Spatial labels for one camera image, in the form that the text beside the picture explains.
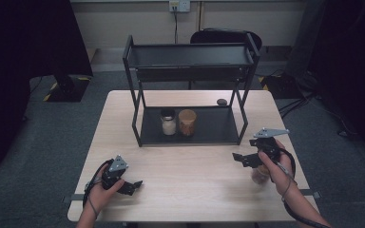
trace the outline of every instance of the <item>black cable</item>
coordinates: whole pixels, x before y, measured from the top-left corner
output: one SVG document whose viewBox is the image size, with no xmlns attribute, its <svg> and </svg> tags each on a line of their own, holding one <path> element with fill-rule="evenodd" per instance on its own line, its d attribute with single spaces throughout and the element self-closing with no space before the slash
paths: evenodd
<svg viewBox="0 0 365 228">
<path fill-rule="evenodd" d="M 280 113 L 280 112 L 283 112 L 283 109 L 285 109 L 285 108 L 289 107 L 290 105 L 294 105 L 295 103 L 299 103 L 299 102 L 301 102 L 301 101 L 303 101 L 303 100 L 304 100 L 304 98 L 301 98 L 301 99 L 295 100 L 295 101 L 293 101 L 293 102 L 291 102 L 291 103 L 289 103 L 289 104 L 287 104 L 287 105 L 285 105 L 285 106 L 281 107 L 281 108 L 279 109 L 279 113 Z"/>
<path fill-rule="evenodd" d="M 298 87 L 298 91 L 300 91 L 300 87 L 298 86 L 298 81 L 296 81 L 296 85 L 297 85 L 297 87 Z M 315 104 L 313 104 L 313 103 L 311 103 L 311 102 L 310 102 L 310 100 L 309 100 L 309 98 L 311 97 L 310 95 L 308 95 L 308 96 L 304 96 L 304 94 L 303 94 L 301 91 L 300 91 L 300 93 L 301 93 L 301 95 L 303 96 L 303 99 L 305 99 L 305 100 L 307 101 L 307 103 L 310 103 L 310 104 L 311 104 L 311 105 L 313 105 L 314 107 L 319 108 L 319 109 L 321 109 L 321 110 L 323 110 L 323 111 L 327 112 L 328 114 L 331 114 L 331 115 L 333 115 L 334 117 L 338 118 L 338 119 L 340 120 L 340 122 L 342 123 L 343 127 L 345 128 L 345 130 L 346 130 L 348 133 L 350 133 L 350 134 L 352 134 L 352 135 L 357 135 L 357 132 L 353 132 L 351 129 L 349 129 L 349 127 L 346 125 L 346 123 L 345 123 L 345 121 L 342 119 L 342 117 L 340 117 L 340 116 L 339 116 L 339 115 L 337 115 L 336 113 L 334 113 L 334 112 L 332 112 L 332 111 L 329 111 L 329 110 L 327 110 L 327 109 L 325 109 L 325 108 L 322 108 L 322 107 L 318 107 L 318 106 L 316 106 Z"/>
<path fill-rule="evenodd" d="M 289 110 L 287 110 L 284 114 L 282 114 L 280 117 L 283 119 L 285 118 L 290 112 L 296 110 L 296 109 L 299 109 L 305 105 L 307 105 L 309 102 L 304 100 L 304 99 L 301 99 L 300 102 L 298 104 L 296 104 L 295 106 L 289 108 Z"/>
<path fill-rule="evenodd" d="M 283 152 L 285 155 L 287 155 L 287 156 L 289 157 L 289 159 L 290 159 L 290 163 L 292 164 L 293 176 L 290 176 L 290 174 L 289 174 L 289 173 L 286 173 L 286 175 L 287 175 L 287 176 L 288 176 L 288 178 L 289 178 L 289 186 L 287 187 L 287 189 L 289 189 L 291 182 L 292 182 L 292 181 L 295 181 L 295 175 L 296 175 L 296 164 L 295 164 L 295 158 L 293 157 L 293 155 L 292 155 L 289 151 L 287 151 L 287 150 L 285 150 L 285 149 L 283 149 L 283 148 L 279 148 L 279 150 L 280 150 L 281 152 Z M 294 211 L 290 208 L 290 206 L 286 203 L 286 201 L 284 200 L 284 195 L 285 195 L 285 194 L 286 194 L 286 192 L 282 195 L 282 201 L 283 201 L 283 204 L 284 204 L 284 207 L 285 207 L 285 209 L 286 209 L 287 213 L 288 213 L 288 214 L 289 214 L 289 215 L 290 215 L 293 219 L 295 219 L 295 220 L 297 220 L 297 221 L 299 221 L 299 222 L 302 222 L 302 223 L 304 223 L 304 224 L 306 224 L 306 225 L 316 227 L 316 228 L 329 228 L 328 226 L 325 226 L 325 225 L 320 224 L 320 223 L 315 222 L 315 221 L 311 221 L 311 220 L 309 220 L 309 219 L 307 219 L 307 218 L 303 218 L 303 217 L 299 216 L 298 214 L 296 214 L 296 213 L 295 213 L 295 212 L 294 212 Z"/>
<path fill-rule="evenodd" d="M 292 209 L 290 208 L 290 206 L 287 204 L 286 201 L 283 202 L 284 208 L 286 209 L 287 213 L 295 220 L 304 223 L 306 225 L 312 226 L 312 227 L 316 227 L 316 228 L 330 228 L 329 226 L 323 225 L 321 223 L 315 222 L 315 221 L 311 221 L 307 218 L 303 218 L 301 216 L 299 216 L 298 214 L 296 214 L 294 211 L 292 211 Z"/>
<path fill-rule="evenodd" d="M 271 74 L 268 74 L 268 75 L 262 75 L 262 74 L 254 74 L 255 76 L 258 76 L 258 77 L 279 77 L 283 74 L 284 70 L 283 69 L 277 69 L 275 70 L 273 73 Z"/>
<path fill-rule="evenodd" d="M 199 16 L 199 23 L 198 23 L 198 30 L 201 30 L 201 20 L 202 20 L 202 2 L 200 2 L 200 16 Z"/>
<path fill-rule="evenodd" d="M 83 206 L 85 207 L 85 204 L 87 202 L 87 198 L 88 195 L 90 194 L 91 189 L 93 188 L 94 184 L 96 184 L 97 182 L 94 182 L 94 180 L 97 177 L 97 174 L 99 174 L 100 170 L 103 168 L 103 166 L 105 166 L 106 164 L 110 164 L 112 163 L 112 159 L 105 161 L 104 163 L 102 163 L 102 165 L 100 165 L 100 167 L 97 169 L 96 173 L 94 173 L 93 177 L 91 178 L 91 181 L 88 183 L 86 189 L 85 189 L 85 194 L 83 195 Z"/>
<path fill-rule="evenodd" d="M 177 33 L 177 8 L 176 7 L 173 7 L 173 13 L 174 13 L 174 20 L 176 22 L 176 27 L 174 29 L 174 44 L 177 44 L 179 41 L 178 41 L 178 33 Z"/>
<path fill-rule="evenodd" d="M 34 92 L 34 90 L 41 84 L 41 81 L 43 81 L 43 76 L 40 77 L 40 81 L 38 81 L 37 85 L 31 90 L 30 95 L 32 94 L 32 92 Z"/>
</svg>

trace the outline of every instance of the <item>round object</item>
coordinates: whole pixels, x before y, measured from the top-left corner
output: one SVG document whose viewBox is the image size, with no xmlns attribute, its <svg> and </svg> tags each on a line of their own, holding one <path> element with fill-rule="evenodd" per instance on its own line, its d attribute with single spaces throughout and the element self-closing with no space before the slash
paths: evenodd
<svg viewBox="0 0 365 228">
<path fill-rule="evenodd" d="M 184 136 L 192 136 L 195 132 L 197 114 L 191 109 L 184 109 L 179 114 L 180 132 Z"/>
<path fill-rule="evenodd" d="M 216 103 L 217 103 L 218 105 L 220 105 L 220 106 L 226 106 L 226 105 L 227 105 L 227 101 L 226 101 L 226 100 L 224 100 L 224 99 L 218 99 L 218 100 L 216 101 Z"/>
</svg>

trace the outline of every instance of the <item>black chair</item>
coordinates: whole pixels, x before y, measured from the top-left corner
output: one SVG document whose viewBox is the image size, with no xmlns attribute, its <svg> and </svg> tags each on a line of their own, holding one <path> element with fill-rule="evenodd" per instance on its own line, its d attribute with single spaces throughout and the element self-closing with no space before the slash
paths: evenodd
<svg viewBox="0 0 365 228">
<path fill-rule="evenodd" d="M 233 30 L 226 28 L 204 28 L 202 30 L 196 31 L 191 36 L 190 43 L 244 43 L 248 33 L 251 34 L 251 38 L 253 38 L 255 46 L 257 47 L 257 51 L 251 51 L 252 57 L 254 59 L 254 65 L 246 69 L 245 78 L 240 80 L 241 83 L 244 83 L 244 87 L 248 87 L 251 85 L 253 80 L 259 61 L 259 50 L 262 47 L 262 40 L 256 33 L 252 31 Z M 191 89 L 191 82 L 189 82 L 188 88 Z"/>
</svg>

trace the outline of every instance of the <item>shelf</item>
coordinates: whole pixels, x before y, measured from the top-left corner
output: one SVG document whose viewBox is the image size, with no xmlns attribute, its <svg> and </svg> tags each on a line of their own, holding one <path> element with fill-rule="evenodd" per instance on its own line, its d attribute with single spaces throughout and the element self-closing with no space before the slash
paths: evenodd
<svg viewBox="0 0 365 228">
<path fill-rule="evenodd" d="M 160 118 L 161 107 L 147 107 L 144 110 L 141 128 L 141 142 L 144 146 L 155 145 L 208 145 L 237 144 L 239 134 L 232 108 L 229 106 L 171 107 L 176 110 L 177 132 L 164 135 Z M 186 137 L 179 132 L 178 113 L 192 109 L 197 114 L 194 135 Z"/>
<path fill-rule="evenodd" d="M 134 45 L 132 36 L 129 36 L 123 61 L 135 106 L 132 129 L 139 146 L 241 143 L 248 125 L 243 107 L 259 61 L 259 52 L 251 35 L 247 35 L 243 43 L 187 45 Z M 138 95 L 135 94 L 132 83 L 131 68 L 136 71 Z M 181 133 L 166 136 L 163 134 L 160 119 L 162 108 L 146 106 L 143 83 L 176 81 L 233 81 L 235 87 L 226 106 L 174 106 L 177 112 L 189 108 L 197 113 L 196 130 L 190 137 L 185 137 Z M 242 98 L 238 92 L 239 83 L 244 83 Z M 235 98 L 240 105 L 243 119 L 240 132 L 231 110 Z M 141 102 L 144 115 L 139 133 L 136 122 Z"/>
<path fill-rule="evenodd" d="M 129 47 L 130 67 L 249 67 L 245 44 L 189 44 Z"/>
</svg>

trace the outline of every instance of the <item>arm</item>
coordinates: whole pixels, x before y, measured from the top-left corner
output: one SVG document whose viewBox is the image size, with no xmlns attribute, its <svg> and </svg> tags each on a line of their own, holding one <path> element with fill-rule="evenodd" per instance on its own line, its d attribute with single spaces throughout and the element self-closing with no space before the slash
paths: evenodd
<svg viewBox="0 0 365 228">
<path fill-rule="evenodd" d="M 277 141 L 279 147 L 284 148 L 284 146 Z M 263 153 L 259 152 L 259 158 L 269 169 L 271 178 L 277 187 L 278 193 L 285 199 L 286 203 L 290 206 L 293 212 L 297 215 L 309 219 L 311 221 L 318 222 L 320 224 L 331 227 L 331 225 L 319 214 L 319 212 L 313 207 L 313 205 L 301 194 L 296 183 L 290 179 L 277 165 L 275 165 L 269 157 Z M 279 161 L 292 175 L 292 166 L 290 159 L 285 154 L 280 155 Z M 310 227 L 301 222 L 298 223 L 300 227 Z"/>
<path fill-rule="evenodd" d="M 101 177 L 106 165 L 100 170 L 98 177 Z M 111 197 L 124 185 L 124 180 L 118 180 L 111 188 L 105 190 L 100 182 L 94 185 L 89 194 L 89 200 L 79 218 L 77 228 L 91 228 L 94 226 L 97 214 L 100 214 L 102 209 L 107 205 Z"/>
</svg>

